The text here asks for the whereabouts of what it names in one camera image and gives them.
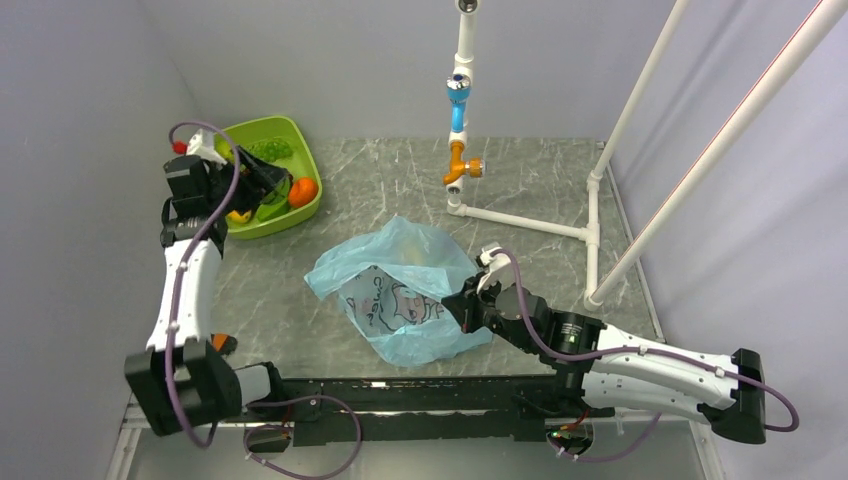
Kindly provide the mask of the green fake fruit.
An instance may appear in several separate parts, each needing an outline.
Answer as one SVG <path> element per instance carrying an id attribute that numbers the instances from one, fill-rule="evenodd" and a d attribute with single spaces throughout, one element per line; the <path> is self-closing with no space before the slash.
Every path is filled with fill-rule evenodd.
<path id="1" fill-rule="evenodd" d="M 267 222 L 287 214 L 291 207 L 287 195 L 277 195 L 269 203 L 261 203 L 256 209 L 254 218 L 258 222 Z"/>

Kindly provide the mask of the green fake grapes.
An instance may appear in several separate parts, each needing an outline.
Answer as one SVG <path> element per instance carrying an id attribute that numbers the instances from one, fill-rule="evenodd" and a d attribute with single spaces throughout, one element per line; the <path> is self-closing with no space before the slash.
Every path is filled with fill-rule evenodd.
<path id="1" fill-rule="evenodd" d="M 246 146 L 246 150 L 269 164 L 287 160 L 294 155 L 293 147 L 282 137 L 271 137 L 253 142 Z"/>

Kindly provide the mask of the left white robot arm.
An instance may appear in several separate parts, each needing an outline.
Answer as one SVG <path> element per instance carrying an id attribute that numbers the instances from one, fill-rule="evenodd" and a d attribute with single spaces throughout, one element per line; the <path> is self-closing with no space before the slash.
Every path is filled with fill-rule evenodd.
<path id="1" fill-rule="evenodd" d="M 247 152 L 236 170 L 215 152 L 185 152 L 163 166 L 171 195 L 162 208 L 160 244 L 166 276 L 154 330 L 144 349 L 126 357 L 124 375 L 152 431 L 169 436 L 217 424 L 249 407 L 272 420 L 287 406 L 270 362 L 231 367 L 211 328 L 214 285 L 228 227 L 221 204 L 245 212 L 270 194 L 271 166 Z"/>

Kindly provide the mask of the orange fake fruit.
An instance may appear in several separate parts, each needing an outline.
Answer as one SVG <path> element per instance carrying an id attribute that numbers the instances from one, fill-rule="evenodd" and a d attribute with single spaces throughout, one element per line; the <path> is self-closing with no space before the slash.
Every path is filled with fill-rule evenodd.
<path id="1" fill-rule="evenodd" d="M 319 193 L 318 183 L 310 177 L 301 177 L 293 182 L 287 201 L 292 209 L 308 205 Z"/>

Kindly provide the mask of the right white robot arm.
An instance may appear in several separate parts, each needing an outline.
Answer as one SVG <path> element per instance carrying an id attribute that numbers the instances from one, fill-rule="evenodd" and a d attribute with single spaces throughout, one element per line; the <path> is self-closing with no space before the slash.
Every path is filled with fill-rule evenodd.
<path id="1" fill-rule="evenodd" d="M 557 310 L 525 288 L 478 288 L 477 277 L 443 299 L 461 329 L 488 329 L 556 372 L 548 410 L 628 408 L 685 417 L 731 441 L 766 440 L 760 355 L 686 351 L 582 314 Z"/>

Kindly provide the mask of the blue printed plastic bag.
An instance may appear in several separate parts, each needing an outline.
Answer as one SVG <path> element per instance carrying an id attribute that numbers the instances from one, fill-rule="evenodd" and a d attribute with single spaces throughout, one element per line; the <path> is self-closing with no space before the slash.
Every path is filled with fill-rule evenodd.
<path id="1" fill-rule="evenodd" d="M 323 253 L 304 280 L 318 298 L 336 297 L 382 360 L 412 368 L 492 342 L 486 328 L 463 332 L 441 303 L 476 272 L 446 231 L 395 216 Z"/>

